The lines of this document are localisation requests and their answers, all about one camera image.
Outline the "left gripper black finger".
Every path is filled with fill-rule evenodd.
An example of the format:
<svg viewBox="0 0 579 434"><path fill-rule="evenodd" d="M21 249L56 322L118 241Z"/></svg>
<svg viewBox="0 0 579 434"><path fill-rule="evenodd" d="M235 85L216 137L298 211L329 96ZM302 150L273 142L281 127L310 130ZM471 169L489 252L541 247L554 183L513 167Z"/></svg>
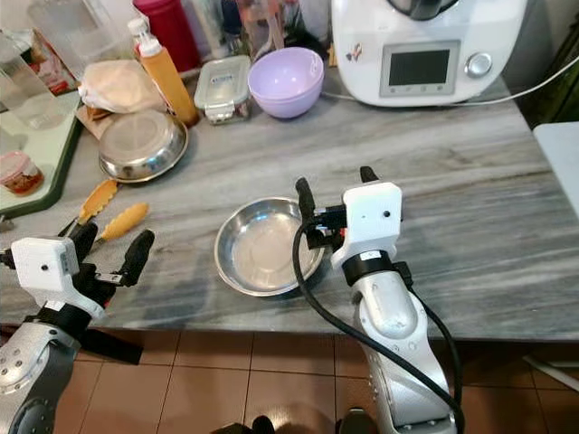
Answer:
<svg viewBox="0 0 579 434"><path fill-rule="evenodd" d="M124 264L121 265L120 269L121 286L133 287L137 284L155 240L154 232L145 229L129 244L127 253L125 253Z"/></svg>
<svg viewBox="0 0 579 434"><path fill-rule="evenodd" d="M94 244L96 237L98 237L98 226L95 222L76 223L76 226L71 229L71 240L73 241L76 250L76 259L84 261Z"/></svg>

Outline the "round stainless steel bowl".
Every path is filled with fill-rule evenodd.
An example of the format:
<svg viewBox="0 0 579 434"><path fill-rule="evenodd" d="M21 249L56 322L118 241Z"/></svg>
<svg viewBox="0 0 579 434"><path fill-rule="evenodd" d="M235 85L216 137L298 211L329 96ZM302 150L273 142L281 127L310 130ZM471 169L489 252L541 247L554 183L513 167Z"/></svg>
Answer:
<svg viewBox="0 0 579 434"><path fill-rule="evenodd" d="M216 272L224 284L253 297L293 292L292 237L301 226L297 200L252 200L224 221L214 243Z"/></svg>
<svg viewBox="0 0 579 434"><path fill-rule="evenodd" d="M100 134L98 166L123 184L141 184L173 169L190 148L189 128L169 113L124 113Z"/></svg>

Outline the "steel tongs with orange tips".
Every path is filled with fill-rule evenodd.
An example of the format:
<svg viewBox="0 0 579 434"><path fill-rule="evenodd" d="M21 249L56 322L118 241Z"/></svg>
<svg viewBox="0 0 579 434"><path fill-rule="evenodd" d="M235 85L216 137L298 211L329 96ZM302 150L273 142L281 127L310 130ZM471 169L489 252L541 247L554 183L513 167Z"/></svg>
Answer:
<svg viewBox="0 0 579 434"><path fill-rule="evenodd" d="M86 202L80 207L78 218L67 223L66 226L58 232L58 235L69 235L71 229L79 228L83 226L83 224L90 223L92 219L111 202L118 189L119 182L117 182L116 179L104 179L102 183L90 192L90 197L88 197ZM136 227L137 224L145 218L148 211L148 203L136 203L136 205L128 207L127 210L117 215L116 218L103 229L103 232L98 236L98 243L112 241L128 234L131 229Z"/></svg>

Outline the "small jar with red contents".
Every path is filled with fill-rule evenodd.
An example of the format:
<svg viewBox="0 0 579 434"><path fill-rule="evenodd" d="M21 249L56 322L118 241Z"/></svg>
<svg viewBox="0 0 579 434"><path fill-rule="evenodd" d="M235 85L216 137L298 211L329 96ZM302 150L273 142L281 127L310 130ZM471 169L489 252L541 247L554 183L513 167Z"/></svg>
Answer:
<svg viewBox="0 0 579 434"><path fill-rule="evenodd" d="M24 197L40 189L44 174L22 150L9 150L0 157L0 183L11 194Z"/></svg>

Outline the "pale green tray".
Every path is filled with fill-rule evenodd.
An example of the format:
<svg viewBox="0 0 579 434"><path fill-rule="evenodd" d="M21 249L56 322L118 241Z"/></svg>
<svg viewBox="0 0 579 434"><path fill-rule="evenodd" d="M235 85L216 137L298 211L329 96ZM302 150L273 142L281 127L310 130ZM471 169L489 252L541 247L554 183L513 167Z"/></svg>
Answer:
<svg viewBox="0 0 579 434"><path fill-rule="evenodd" d="M33 164L43 174L42 184L26 195L16 195L1 187L0 208L5 218L15 219L44 211L53 207L62 197L63 182L69 173L76 140L82 131L75 117L81 99L76 91L58 95L55 99L62 108L71 109L57 127L29 128L11 112L0 115L1 153L21 150L32 158Z"/></svg>

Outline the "purple plastic bowl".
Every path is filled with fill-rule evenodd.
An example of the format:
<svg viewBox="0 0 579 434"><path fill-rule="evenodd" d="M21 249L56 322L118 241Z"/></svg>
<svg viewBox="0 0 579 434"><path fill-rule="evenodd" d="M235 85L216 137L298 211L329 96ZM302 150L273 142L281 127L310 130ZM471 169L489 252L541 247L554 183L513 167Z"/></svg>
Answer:
<svg viewBox="0 0 579 434"><path fill-rule="evenodd" d="M285 47L252 64L250 95L265 113L289 119L306 113L321 96L326 63L305 47Z"/></svg>

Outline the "brown paper sheet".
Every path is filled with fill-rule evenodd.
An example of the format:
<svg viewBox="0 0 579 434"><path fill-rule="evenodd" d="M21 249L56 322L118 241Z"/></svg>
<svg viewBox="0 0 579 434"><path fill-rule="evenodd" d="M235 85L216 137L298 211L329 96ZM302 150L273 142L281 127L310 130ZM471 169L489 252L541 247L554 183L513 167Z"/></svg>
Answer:
<svg viewBox="0 0 579 434"><path fill-rule="evenodd" d="M100 139L103 136L117 116L115 112L104 110L104 108L91 107L84 103L81 103L78 106L78 110L76 110L76 118L96 139Z"/></svg>

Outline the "marble top wooden table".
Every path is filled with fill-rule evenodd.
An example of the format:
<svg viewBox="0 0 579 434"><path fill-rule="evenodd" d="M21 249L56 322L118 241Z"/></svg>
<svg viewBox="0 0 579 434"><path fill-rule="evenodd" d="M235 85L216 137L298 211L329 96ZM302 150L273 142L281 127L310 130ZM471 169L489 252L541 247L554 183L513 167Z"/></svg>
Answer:
<svg viewBox="0 0 579 434"><path fill-rule="evenodd" d="M236 208L295 198L336 205L361 166L401 187L396 258L460 340L579 342L579 215L517 105L389 110L322 98L305 116L255 112L195 128L181 162L120 186L105 224L147 203L156 244L139 285L99 327L190 334L334 334L298 293L250 297L219 277L214 240Z"/></svg>

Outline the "white kitchen cooking appliance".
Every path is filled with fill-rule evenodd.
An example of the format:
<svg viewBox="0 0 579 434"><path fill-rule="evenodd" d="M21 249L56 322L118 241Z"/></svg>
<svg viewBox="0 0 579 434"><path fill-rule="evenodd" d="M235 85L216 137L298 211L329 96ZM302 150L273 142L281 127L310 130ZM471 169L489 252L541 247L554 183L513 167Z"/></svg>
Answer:
<svg viewBox="0 0 579 434"><path fill-rule="evenodd" d="M380 107L476 98L500 78L527 0L330 0L332 49L351 98Z"/></svg>

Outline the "glass container with clip lid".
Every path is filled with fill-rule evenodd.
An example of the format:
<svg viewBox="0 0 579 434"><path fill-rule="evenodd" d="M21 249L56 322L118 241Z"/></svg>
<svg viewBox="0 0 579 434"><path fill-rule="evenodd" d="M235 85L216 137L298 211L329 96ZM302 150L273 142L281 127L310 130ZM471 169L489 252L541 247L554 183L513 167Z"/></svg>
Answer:
<svg viewBox="0 0 579 434"><path fill-rule="evenodd" d="M252 62L247 55L232 55L209 61L202 67L194 103L203 119L221 125L249 118L250 66Z"/></svg>

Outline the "beige paper food bag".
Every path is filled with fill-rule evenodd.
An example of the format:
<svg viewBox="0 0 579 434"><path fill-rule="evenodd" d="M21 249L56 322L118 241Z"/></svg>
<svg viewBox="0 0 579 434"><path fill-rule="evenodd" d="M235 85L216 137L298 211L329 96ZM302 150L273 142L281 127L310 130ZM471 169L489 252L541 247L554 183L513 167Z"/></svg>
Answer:
<svg viewBox="0 0 579 434"><path fill-rule="evenodd" d="M156 84L137 61L99 61L83 72L79 94L84 104L113 113L168 108Z"/></svg>

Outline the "clear plastic water bottle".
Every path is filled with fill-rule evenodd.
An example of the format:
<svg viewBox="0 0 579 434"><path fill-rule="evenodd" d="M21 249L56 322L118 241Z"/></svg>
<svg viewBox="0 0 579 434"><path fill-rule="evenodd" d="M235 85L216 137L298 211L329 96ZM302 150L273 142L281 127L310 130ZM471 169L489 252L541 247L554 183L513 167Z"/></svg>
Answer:
<svg viewBox="0 0 579 434"><path fill-rule="evenodd" d="M0 100L32 129L58 127L65 118L51 84L59 79L51 50L33 30L0 32Z"/></svg>

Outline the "printed snack packet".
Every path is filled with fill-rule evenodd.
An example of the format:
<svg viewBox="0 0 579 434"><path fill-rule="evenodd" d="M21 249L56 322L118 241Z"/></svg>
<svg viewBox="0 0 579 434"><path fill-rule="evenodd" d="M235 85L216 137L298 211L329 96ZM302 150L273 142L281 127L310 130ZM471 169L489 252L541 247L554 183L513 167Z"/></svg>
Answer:
<svg viewBox="0 0 579 434"><path fill-rule="evenodd" d="M30 53L32 57L30 57L29 65L32 66L37 78L45 83L46 88L52 94L62 95L65 92L78 89L78 80L74 78L59 55L55 53L52 45L36 29L33 29Z"/></svg>

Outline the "orange sauce squeeze bottle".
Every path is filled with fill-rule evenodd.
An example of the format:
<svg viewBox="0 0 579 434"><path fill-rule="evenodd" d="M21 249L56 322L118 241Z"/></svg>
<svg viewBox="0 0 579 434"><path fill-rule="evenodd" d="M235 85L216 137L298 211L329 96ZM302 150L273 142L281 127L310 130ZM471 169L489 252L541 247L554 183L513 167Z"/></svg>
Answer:
<svg viewBox="0 0 579 434"><path fill-rule="evenodd" d="M145 18L132 18L127 27L136 40L139 62L149 78L156 84L162 98L186 127L194 127L200 120L198 108L182 82L176 65L165 46L150 33Z"/></svg>

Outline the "white plastic board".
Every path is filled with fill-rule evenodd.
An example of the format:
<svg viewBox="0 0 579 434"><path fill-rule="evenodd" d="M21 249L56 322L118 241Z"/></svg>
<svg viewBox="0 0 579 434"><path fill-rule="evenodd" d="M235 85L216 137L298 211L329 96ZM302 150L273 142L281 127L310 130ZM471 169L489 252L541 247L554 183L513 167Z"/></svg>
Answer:
<svg viewBox="0 0 579 434"><path fill-rule="evenodd" d="M545 123L533 134L579 218L579 121Z"/></svg>

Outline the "black robot right foot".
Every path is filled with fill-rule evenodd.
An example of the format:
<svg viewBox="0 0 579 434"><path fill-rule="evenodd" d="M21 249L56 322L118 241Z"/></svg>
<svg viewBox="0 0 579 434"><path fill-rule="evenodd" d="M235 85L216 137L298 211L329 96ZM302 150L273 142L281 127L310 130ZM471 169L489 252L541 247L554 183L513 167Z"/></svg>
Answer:
<svg viewBox="0 0 579 434"><path fill-rule="evenodd" d="M379 434L379 430L367 410L352 408L337 422L337 434Z"/></svg>

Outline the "black robot foot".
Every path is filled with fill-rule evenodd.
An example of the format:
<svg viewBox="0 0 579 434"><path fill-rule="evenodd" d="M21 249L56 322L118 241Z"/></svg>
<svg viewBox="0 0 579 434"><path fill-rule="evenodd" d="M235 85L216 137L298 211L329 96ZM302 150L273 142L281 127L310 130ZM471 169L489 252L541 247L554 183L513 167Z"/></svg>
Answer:
<svg viewBox="0 0 579 434"><path fill-rule="evenodd" d="M337 434L379 434L379 430L367 410L352 408L337 422Z"/></svg>
<svg viewBox="0 0 579 434"><path fill-rule="evenodd" d="M270 418L258 416L253 419L250 426L243 426L241 434L276 434L276 426L273 425Z"/></svg>

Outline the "clear plastic pitcher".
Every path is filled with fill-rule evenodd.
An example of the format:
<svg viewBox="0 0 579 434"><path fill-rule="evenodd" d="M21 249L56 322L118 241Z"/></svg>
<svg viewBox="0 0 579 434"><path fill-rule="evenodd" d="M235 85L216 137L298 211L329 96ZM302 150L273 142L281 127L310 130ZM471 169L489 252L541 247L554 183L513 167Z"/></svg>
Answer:
<svg viewBox="0 0 579 434"><path fill-rule="evenodd" d="M91 63L132 61L128 20L137 16L121 0L32 0L25 7L33 28L76 80Z"/></svg>

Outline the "black robot left foot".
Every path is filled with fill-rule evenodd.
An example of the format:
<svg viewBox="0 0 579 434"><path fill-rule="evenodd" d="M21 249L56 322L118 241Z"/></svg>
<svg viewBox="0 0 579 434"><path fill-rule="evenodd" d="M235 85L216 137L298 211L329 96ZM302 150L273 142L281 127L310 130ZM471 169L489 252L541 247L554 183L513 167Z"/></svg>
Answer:
<svg viewBox="0 0 579 434"><path fill-rule="evenodd" d="M243 426L241 434L276 434L276 426L273 425L270 418L258 416L253 419L250 426Z"/></svg>

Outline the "dark red canister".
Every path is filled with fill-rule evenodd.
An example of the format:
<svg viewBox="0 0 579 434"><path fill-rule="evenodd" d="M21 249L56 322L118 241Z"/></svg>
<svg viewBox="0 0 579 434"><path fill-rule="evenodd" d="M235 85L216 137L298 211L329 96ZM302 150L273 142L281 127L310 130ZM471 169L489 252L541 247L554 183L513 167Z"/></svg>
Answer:
<svg viewBox="0 0 579 434"><path fill-rule="evenodd" d="M166 47L179 73L199 69L202 61L181 0L132 0L132 4L147 18L150 32Z"/></svg>

